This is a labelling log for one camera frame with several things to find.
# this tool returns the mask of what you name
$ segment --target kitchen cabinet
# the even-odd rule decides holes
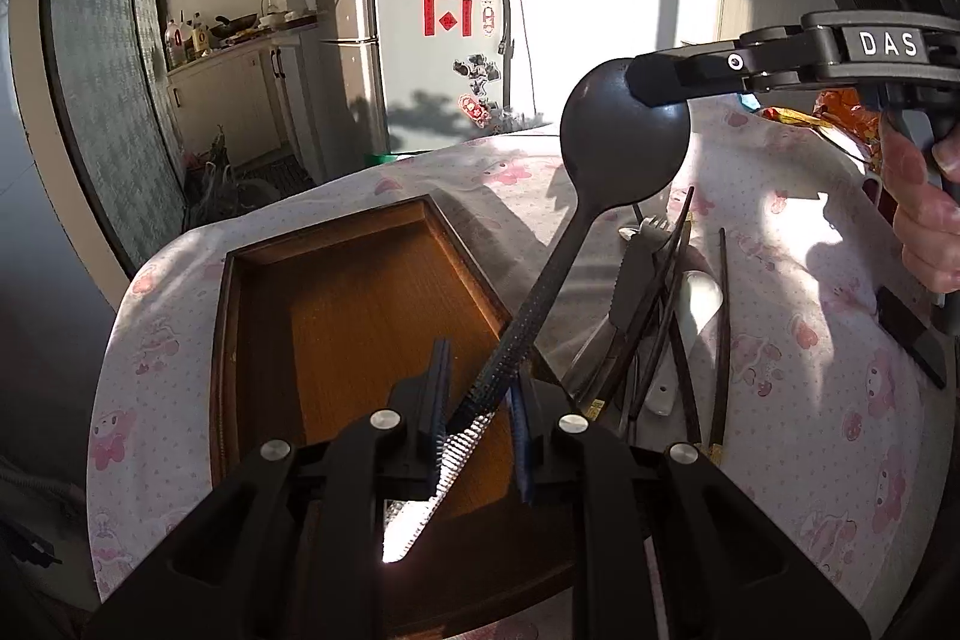
[[[315,183],[325,183],[328,172],[320,153],[299,34],[275,35],[269,57],[277,87],[277,106],[296,160]]]
[[[265,43],[253,42],[171,71],[168,91],[184,149],[205,152],[221,127],[234,166],[280,147],[287,134],[271,101],[266,58]]]

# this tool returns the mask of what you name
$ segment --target spoon handle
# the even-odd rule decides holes
[[[550,308],[557,300],[563,281],[566,280],[597,215],[597,210],[577,204],[570,223],[560,234],[560,239],[536,278],[534,287],[520,305],[520,311],[501,336],[496,350],[473,381],[467,396],[464,396],[450,416],[446,424],[448,434],[458,434],[467,429],[478,415],[496,410],[506,395],[520,362],[529,353]]]

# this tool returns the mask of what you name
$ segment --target bottle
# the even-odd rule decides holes
[[[201,57],[208,49],[210,49],[210,37],[208,35],[208,29],[206,25],[203,24],[203,20],[200,19],[200,12],[195,12],[193,16],[193,52],[197,54],[197,57]]]
[[[184,21],[184,11],[181,9],[181,42],[184,43],[184,57],[186,60],[192,61],[194,59],[193,52],[193,25],[190,25],[190,20]]]
[[[179,25],[172,19],[167,23],[167,30],[163,34],[163,42],[167,47],[167,59],[170,68],[181,66],[186,61],[184,38],[179,32]]]

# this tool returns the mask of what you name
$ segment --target floor mat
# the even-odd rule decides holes
[[[266,180],[274,186],[277,191],[280,191],[282,199],[286,199],[287,196],[294,196],[294,194],[302,194],[304,191],[309,191],[317,186],[310,179],[306,170],[296,162],[296,157],[293,154],[272,161],[270,164],[264,164],[262,167],[243,172],[243,179],[253,177]]]

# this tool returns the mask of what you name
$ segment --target metal screw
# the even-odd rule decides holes
[[[590,425],[589,420],[584,418],[583,415],[578,415],[577,413],[568,413],[563,418],[560,418],[560,421],[557,422],[557,425],[560,427],[560,431],[566,432],[567,434],[579,434],[580,432],[586,432],[587,426]]]
[[[378,410],[370,416],[370,425],[382,432],[389,432],[400,424],[400,413],[395,410]]]
[[[678,464],[692,464],[699,456],[697,449],[686,442],[678,442],[670,448],[670,458]]]
[[[290,453],[290,445],[282,439],[271,439],[264,442],[260,447],[260,456],[267,461],[281,461],[287,458]]]

